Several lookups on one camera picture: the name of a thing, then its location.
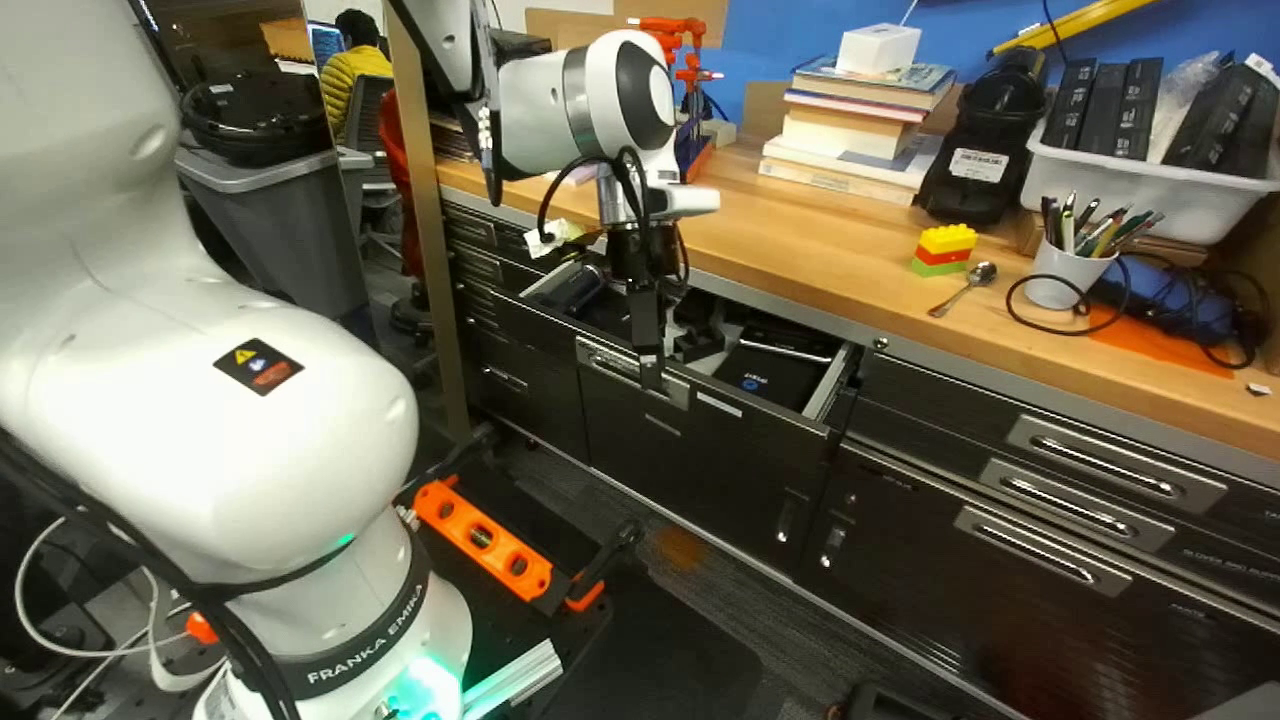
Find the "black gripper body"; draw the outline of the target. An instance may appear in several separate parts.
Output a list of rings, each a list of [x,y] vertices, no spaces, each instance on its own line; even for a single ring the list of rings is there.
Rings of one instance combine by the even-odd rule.
[[[687,246],[682,223],[616,223],[610,232],[610,269],[623,285],[634,314],[656,314],[666,299],[687,287]]]

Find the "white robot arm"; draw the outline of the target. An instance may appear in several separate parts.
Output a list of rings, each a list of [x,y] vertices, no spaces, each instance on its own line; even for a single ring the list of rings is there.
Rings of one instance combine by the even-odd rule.
[[[474,609],[402,502],[409,376],[234,278],[130,0],[4,0],[0,432],[192,602],[192,720],[465,720]]]

